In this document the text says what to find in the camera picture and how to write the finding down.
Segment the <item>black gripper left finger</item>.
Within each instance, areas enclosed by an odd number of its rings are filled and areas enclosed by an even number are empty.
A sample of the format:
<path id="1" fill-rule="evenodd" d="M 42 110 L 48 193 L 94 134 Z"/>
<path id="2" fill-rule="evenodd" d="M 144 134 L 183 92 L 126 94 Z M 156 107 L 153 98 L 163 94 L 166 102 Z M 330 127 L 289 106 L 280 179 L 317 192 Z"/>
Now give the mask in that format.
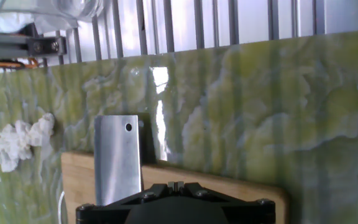
<path id="1" fill-rule="evenodd" d="M 153 184 L 149 189 L 109 205 L 86 203 L 76 208 L 76 224 L 125 223 L 130 211 L 149 202 L 173 196 L 177 183 Z"/>

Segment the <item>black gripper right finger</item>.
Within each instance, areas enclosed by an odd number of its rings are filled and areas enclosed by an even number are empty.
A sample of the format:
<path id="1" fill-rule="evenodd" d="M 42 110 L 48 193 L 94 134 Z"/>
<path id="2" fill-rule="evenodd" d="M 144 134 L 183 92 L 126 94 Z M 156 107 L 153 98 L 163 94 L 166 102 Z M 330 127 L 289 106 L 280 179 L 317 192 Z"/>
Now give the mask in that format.
<path id="1" fill-rule="evenodd" d="M 187 223 L 275 223 L 275 202 L 244 201 L 199 183 L 176 183 L 176 211 Z"/>

